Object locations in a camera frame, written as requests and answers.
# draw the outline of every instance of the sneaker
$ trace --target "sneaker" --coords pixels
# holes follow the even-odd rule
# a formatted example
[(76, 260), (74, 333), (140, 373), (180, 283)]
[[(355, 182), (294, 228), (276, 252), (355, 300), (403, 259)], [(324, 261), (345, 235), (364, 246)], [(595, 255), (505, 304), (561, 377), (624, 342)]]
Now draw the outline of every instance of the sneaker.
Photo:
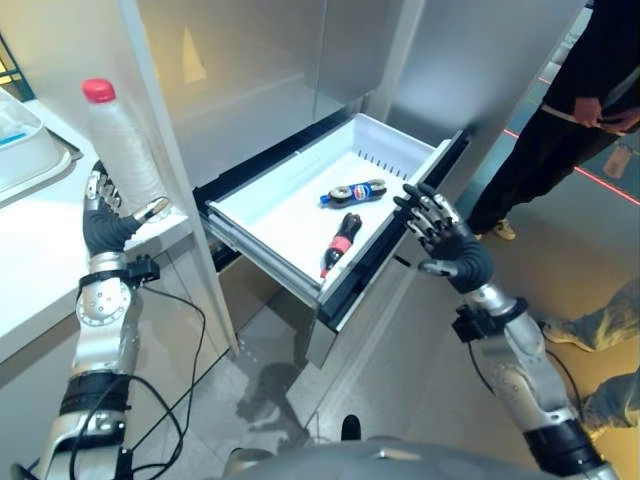
[(498, 220), (496, 226), (493, 227), (493, 233), (498, 235), (501, 239), (511, 241), (516, 239), (516, 232), (511, 227), (509, 220), (503, 218), (502, 220)]
[(590, 405), (591, 395), (586, 396), (582, 400), (583, 418), (582, 428), (584, 428), (592, 442), (595, 442), (608, 428), (606, 422), (596, 413), (595, 409)]
[(585, 352), (594, 352), (595, 350), (585, 345), (575, 334), (572, 322), (561, 320), (556, 317), (547, 317), (540, 322), (542, 335), (553, 343), (573, 343), (576, 347), (581, 348)]

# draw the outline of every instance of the freezer drawer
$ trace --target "freezer drawer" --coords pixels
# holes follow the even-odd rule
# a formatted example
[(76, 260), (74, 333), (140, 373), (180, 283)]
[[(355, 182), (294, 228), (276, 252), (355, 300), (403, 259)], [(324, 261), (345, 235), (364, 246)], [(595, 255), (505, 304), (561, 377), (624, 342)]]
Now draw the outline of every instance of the freezer drawer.
[[(454, 143), (427, 145), (358, 114), (234, 191), (206, 200), (205, 226), (339, 331), (404, 233), (393, 217), (393, 197), (404, 196), (403, 183), (437, 173)], [(381, 199), (343, 209), (320, 206), (320, 196), (332, 188), (372, 179), (386, 183)], [(362, 227), (323, 280), (324, 253), (347, 212), (359, 214)]]

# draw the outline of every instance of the plastic water bottle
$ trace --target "plastic water bottle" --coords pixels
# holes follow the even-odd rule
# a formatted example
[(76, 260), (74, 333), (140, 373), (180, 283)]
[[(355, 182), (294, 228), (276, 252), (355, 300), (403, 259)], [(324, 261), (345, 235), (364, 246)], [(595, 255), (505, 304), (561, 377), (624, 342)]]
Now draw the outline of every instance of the plastic water bottle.
[[(91, 141), (122, 198), (120, 213), (130, 215), (166, 196), (147, 139), (116, 99), (111, 82), (90, 78), (82, 91), (89, 101)], [(164, 218), (168, 210), (154, 219)]]

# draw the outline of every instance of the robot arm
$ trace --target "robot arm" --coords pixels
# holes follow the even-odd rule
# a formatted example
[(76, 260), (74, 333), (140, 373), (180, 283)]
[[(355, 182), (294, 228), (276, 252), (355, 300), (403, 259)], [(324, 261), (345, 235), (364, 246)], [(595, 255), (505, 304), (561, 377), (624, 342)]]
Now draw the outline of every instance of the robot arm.
[(396, 215), (431, 257), (418, 268), (446, 277), (464, 296), (453, 327), (463, 342), (476, 342), (488, 383), (540, 468), (568, 478), (617, 478), (581, 428), (526, 301), (491, 283), (491, 258), (442, 195), (424, 184), (404, 190), (408, 198), (394, 199), (401, 207)]
[(139, 312), (132, 307), (136, 289), (159, 278), (160, 269), (149, 256), (128, 262), (124, 245), (168, 203), (161, 197), (120, 218), (120, 198), (102, 163), (97, 162), (89, 175), (83, 216), (89, 274), (80, 279), (76, 301), (80, 336), (67, 391), (37, 467), (39, 479), (76, 476), (70, 472), (74, 450), (82, 472), (77, 478), (107, 480), (127, 471), (120, 446), (138, 352)]

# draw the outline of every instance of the soda bottle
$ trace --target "soda bottle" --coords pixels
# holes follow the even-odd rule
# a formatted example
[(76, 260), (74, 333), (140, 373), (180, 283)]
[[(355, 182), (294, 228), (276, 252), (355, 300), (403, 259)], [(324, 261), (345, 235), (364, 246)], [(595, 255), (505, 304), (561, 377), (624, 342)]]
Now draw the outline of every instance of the soda bottle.
[(320, 273), (321, 278), (325, 278), (327, 272), (329, 272), (345, 252), (349, 250), (360, 227), (362, 227), (360, 215), (354, 215), (353, 213), (347, 213), (345, 215), (338, 233), (333, 237), (329, 248), (324, 254), (324, 268)]
[(320, 197), (320, 204), (333, 208), (344, 208), (354, 203), (378, 200), (385, 193), (387, 193), (387, 187), (384, 180), (369, 180), (368, 182), (332, 188), (327, 195)]

